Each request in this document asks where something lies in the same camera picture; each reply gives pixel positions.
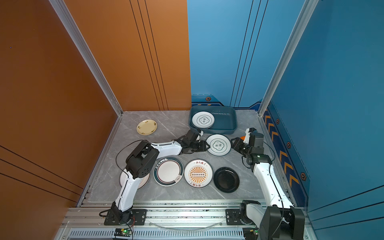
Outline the white plate black emblem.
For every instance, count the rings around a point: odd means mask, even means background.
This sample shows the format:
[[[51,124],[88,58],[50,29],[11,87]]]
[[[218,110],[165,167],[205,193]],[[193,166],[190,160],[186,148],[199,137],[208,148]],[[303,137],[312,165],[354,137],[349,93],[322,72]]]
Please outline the white plate black emblem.
[[[231,142],[224,135],[211,135],[206,139],[207,144],[210,146],[208,152],[211,155],[222,157],[231,151]]]
[[[215,117],[209,112],[198,112],[192,117],[192,124],[196,128],[208,129],[215,123]]]

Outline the cream yellow floral plate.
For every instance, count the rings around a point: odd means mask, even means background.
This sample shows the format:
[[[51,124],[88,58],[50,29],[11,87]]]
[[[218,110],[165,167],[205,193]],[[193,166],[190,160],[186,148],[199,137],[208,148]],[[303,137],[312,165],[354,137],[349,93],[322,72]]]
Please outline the cream yellow floral plate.
[[[158,128],[158,124],[155,120],[143,120],[141,121],[137,127],[137,133],[143,136],[153,134]]]

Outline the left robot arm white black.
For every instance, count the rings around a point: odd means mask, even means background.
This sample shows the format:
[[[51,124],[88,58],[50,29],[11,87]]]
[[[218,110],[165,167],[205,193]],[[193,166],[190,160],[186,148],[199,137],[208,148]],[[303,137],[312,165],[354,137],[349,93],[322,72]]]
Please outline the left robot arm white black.
[[[210,145],[201,139],[204,132],[200,129],[189,130],[187,134],[167,143],[151,143],[139,140],[139,144],[126,158],[126,167],[122,169],[125,180],[110,213],[116,223],[128,224],[133,214],[134,197],[141,180],[150,173],[156,160],[168,156],[206,152]]]

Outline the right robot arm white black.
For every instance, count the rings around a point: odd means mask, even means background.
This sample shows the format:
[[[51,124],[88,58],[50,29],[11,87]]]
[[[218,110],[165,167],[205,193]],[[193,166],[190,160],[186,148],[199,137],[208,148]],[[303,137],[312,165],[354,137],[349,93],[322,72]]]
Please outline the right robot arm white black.
[[[258,227],[259,240],[302,240],[305,215],[294,207],[281,187],[269,155],[264,154],[264,135],[248,128],[243,138],[231,140],[232,149],[242,155],[261,186],[267,208],[257,201],[243,200],[241,219]]]

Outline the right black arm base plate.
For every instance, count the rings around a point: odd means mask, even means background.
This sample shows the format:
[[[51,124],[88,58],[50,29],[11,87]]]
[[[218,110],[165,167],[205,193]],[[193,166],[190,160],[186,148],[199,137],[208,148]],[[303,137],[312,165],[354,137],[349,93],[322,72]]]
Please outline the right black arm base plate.
[[[226,209],[225,214],[228,226],[249,225],[252,223],[245,219],[245,214],[240,209]]]

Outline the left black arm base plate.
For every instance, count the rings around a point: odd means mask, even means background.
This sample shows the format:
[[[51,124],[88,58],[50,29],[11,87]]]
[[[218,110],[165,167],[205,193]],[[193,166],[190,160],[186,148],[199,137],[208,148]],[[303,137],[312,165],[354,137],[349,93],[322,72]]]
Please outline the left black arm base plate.
[[[107,216],[105,217],[104,225],[105,226],[143,226],[145,224],[147,217],[146,209],[133,209],[130,210],[128,215],[125,215],[121,220],[118,220],[117,217],[113,214],[112,210],[107,211]]]

